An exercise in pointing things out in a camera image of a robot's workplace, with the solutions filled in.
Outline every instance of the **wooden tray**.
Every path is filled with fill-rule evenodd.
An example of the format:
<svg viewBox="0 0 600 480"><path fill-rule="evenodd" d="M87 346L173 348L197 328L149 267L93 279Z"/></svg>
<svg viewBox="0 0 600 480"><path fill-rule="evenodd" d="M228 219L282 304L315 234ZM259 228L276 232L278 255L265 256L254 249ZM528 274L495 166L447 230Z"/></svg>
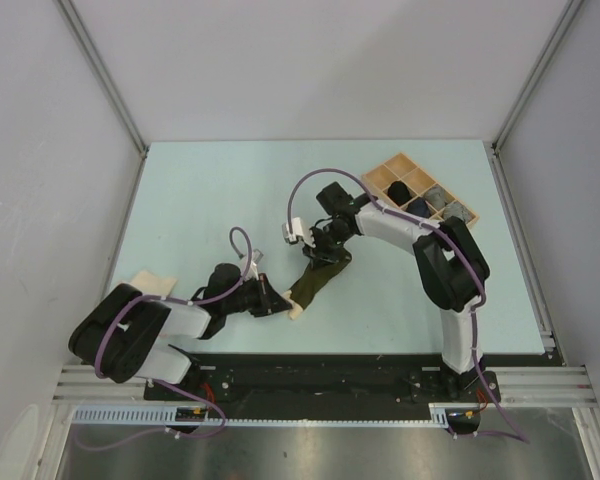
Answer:
<svg viewBox="0 0 600 480"><path fill-rule="evenodd" d="M473 227L480 218L479 215L469 208L466 203L451 193L447 187L436 181L436 179L429 172L411 160L404 153L397 154L383 164L378 165L370 172L365 173L362 175L362 181L367 187L369 187L374 195L378 196L379 199L383 200L392 207L399 208L400 210L404 211L407 210L409 204L416 198L424 197L424 194L431 187L440 185L444 190L445 201L447 205L453 202L458 202L464 205L464 207L471 213L471 220L467 222L467 227ZM403 182L409 189L409 193L411 193L411 200L404 205L396 205L387 196L387 190L389 189L389 186L393 182L397 181ZM442 214L446 208L446 205L440 210L433 208L429 202L427 202L427 206L429 207L429 212L431 213L429 218L440 221L443 220Z"/></svg>

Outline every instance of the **white wall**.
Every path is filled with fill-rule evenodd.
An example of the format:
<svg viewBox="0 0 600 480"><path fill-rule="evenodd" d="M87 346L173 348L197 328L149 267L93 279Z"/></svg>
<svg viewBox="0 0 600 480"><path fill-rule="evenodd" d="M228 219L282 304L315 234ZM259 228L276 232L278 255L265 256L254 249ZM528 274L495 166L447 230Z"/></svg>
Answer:
<svg viewBox="0 0 600 480"><path fill-rule="evenodd" d="M148 141L491 140L566 0L77 0Z"/></svg>
<svg viewBox="0 0 600 480"><path fill-rule="evenodd" d="M600 402L600 0L585 6L503 164L558 338Z"/></svg>
<svg viewBox="0 0 600 480"><path fill-rule="evenodd" d="M0 441L48 404L138 165L53 2L0 2Z"/></svg>

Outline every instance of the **light blue table surface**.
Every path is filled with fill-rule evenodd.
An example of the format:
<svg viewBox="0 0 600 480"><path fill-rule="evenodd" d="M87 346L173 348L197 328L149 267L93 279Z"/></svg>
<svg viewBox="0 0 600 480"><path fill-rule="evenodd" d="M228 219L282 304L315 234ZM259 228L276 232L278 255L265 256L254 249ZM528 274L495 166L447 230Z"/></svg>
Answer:
<svg viewBox="0 0 600 480"><path fill-rule="evenodd" d="M513 241L480 141L344 140L166 142L151 145L112 284L147 269L175 276L173 294L189 298L214 266L236 262L229 229L240 225L264 252L260 270L279 292L302 274L307 259L281 234L287 199L305 173L321 167L357 176L404 152L446 185L480 220L472 229L491 267L488 302L478 314L490 353L544 351ZM299 190L294 216L325 217L315 195L346 178L324 174ZM242 239L236 235L239 245ZM374 238L347 243L353 262L296 321L286 314L228 317L211 340L181 344L192 351L242 353L433 353L442 348L437 308L426 297L415 260Z"/></svg>

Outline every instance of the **dark fabric item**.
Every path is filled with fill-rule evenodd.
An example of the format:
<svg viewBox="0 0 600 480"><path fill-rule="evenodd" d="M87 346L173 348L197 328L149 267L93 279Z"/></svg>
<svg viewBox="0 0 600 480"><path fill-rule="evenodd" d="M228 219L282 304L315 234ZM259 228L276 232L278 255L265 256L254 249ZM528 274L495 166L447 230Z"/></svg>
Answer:
<svg viewBox="0 0 600 480"><path fill-rule="evenodd" d="M316 293L350 263L351 254L342 248L340 250L340 260L337 263L316 268L315 270L311 269L311 265L307 265L302 276L291 287L291 300L303 309L306 309L313 301Z"/></svg>
<svg viewBox="0 0 600 480"><path fill-rule="evenodd" d="M396 205L404 205L411 200L411 192L402 182L393 182L387 190L387 197Z"/></svg>
<svg viewBox="0 0 600 480"><path fill-rule="evenodd" d="M440 185L434 185L424 194L424 199L436 210L442 210L447 204L444 196L444 190Z"/></svg>
<svg viewBox="0 0 600 480"><path fill-rule="evenodd" d="M424 201L424 198L420 197L416 198L409 204L407 207L407 213L410 213L411 215L417 215L418 217L422 218L429 218L431 216L427 202Z"/></svg>

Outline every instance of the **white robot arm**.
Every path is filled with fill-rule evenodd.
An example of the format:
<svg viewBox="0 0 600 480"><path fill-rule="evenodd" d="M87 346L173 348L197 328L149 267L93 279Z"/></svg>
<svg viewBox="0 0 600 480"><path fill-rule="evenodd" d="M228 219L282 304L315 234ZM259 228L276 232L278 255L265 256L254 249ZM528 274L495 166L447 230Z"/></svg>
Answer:
<svg viewBox="0 0 600 480"><path fill-rule="evenodd" d="M478 293L464 267L458 265L455 257L447 258L443 246L432 237L431 230L423 227L428 224L446 228L455 234L456 243L460 243L463 253L475 261L476 270L481 273L484 282L489 276L488 266L464 223L453 219L441 224L413 215L411 217L417 223L411 223L390 215L389 211L396 209L380 200L378 203L382 209L369 203L366 195L353 199L337 183L326 187L317 198L331 215L331 222L322 228L306 228L300 218L294 218L291 231L288 224L283 226L287 242L303 243L303 252L315 268L333 263L333 259L337 258L334 252L354 235L379 238L414 255L425 292L440 307L443 361L457 374L472 370L470 308L479 301ZM476 346L476 353L479 361L482 357L479 346Z"/></svg>

